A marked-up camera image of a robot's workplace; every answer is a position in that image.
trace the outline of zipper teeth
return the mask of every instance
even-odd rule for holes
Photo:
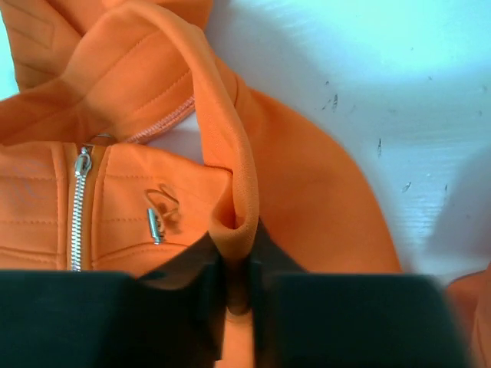
[[[182,103],[177,109],[172,113],[164,117],[162,120],[157,121],[154,125],[146,128],[145,130],[131,136],[126,139],[125,143],[140,143],[144,139],[148,139],[151,136],[162,133],[165,130],[170,129],[174,124],[179,123],[183,118],[183,114],[188,111],[188,109],[194,105],[194,96],[188,98],[184,103]]]
[[[74,210],[71,218],[71,270],[82,269],[82,213],[86,176],[77,176],[74,194]]]

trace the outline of zipper pull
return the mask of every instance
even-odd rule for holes
[[[78,155],[75,161],[75,176],[87,176],[88,172],[92,168],[92,159],[89,151],[86,147],[82,148],[81,154]]]
[[[147,210],[148,225],[150,226],[150,234],[153,238],[153,243],[158,245],[162,242],[162,235],[159,230],[159,222],[157,220],[157,215],[153,209]]]

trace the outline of orange fabric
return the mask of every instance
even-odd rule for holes
[[[462,317],[476,365],[491,367],[491,265],[454,281],[448,291]]]
[[[0,267],[68,267],[81,144],[98,133],[145,143],[196,109],[204,166],[138,144],[96,148],[85,268],[141,275],[205,232],[233,266],[249,253],[261,216],[308,270],[400,271],[349,155],[214,55],[202,30],[210,0],[83,3],[0,2],[23,90],[0,103],[0,230],[11,239]],[[148,230],[149,189],[172,192],[152,198],[156,209],[171,205],[168,195],[179,203],[159,246]],[[16,190],[18,201],[9,194]],[[227,321],[225,348],[220,366],[251,366],[250,319]]]

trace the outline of black plastic piece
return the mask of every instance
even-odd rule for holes
[[[112,272],[0,272],[0,362],[12,368],[213,367],[222,262],[205,236],[136,281]]]
[[[257,368],[470,366],[427,278],[305,273],[263,227],[250,265]]]

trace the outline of zipper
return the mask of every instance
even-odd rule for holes
[[[162,134],[169,129],[172,129],[185,117],[190,115],[194,111],[194,96],[191,96],[181,105],[179,105],[172,113],[157,121],[153,125],[149,126],[145,130],[134,134],[130,138],[127,138],[125,143],[145,143],[157,134]]]
[[[87,174],[92,169],[92,158],[87,147],[83,147],[75,160],[74,209],[71,216],[71,270],[82,269],[82,215]]]

